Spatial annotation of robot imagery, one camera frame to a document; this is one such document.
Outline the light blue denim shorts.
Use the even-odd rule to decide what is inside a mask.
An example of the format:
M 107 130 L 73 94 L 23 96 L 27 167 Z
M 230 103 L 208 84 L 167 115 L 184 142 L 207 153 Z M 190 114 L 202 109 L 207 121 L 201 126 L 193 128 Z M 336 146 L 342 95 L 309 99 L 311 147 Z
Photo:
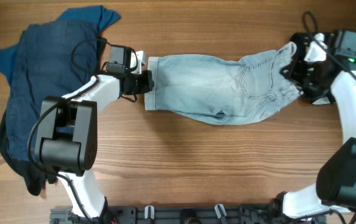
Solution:
M 144 97 L 145 108 L 214 125 L 260 122 L 299 97 L 297 86 L 280 73 L 296 50 L 289 42 L 238 61 L 198 54 L 150 57 L 154 87 Z

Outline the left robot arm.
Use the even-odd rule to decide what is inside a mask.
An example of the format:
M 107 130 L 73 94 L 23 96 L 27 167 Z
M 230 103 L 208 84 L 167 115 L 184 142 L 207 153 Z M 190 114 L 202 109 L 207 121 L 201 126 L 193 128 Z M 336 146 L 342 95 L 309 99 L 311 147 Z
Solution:
M 65 223 L 116 223 L 93 172 L 98 147 L 98 113 L 110 103 L 152 90 L 152 73 L 143 70 L 146 54 L 130 47 L 112 45 L 110 59 L 90 81 L 62 97 L 48 96 L 33 126 L 27 155 L 46 175 L 61 182 L 72 202 Z

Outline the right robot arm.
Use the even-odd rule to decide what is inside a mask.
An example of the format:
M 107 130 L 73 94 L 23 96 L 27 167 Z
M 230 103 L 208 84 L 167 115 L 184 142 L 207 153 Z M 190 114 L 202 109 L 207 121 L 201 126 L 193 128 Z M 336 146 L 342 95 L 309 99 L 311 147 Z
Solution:
M 315 184 L 281 193 L 272 204 L 274 217 L 293 223 L 334 211 L 356 217 L 356 31 L 295 33 L 291 41 L 297 52 L 281 74 L 310 102 L 337 104 L 343 145 L 322 166 Z

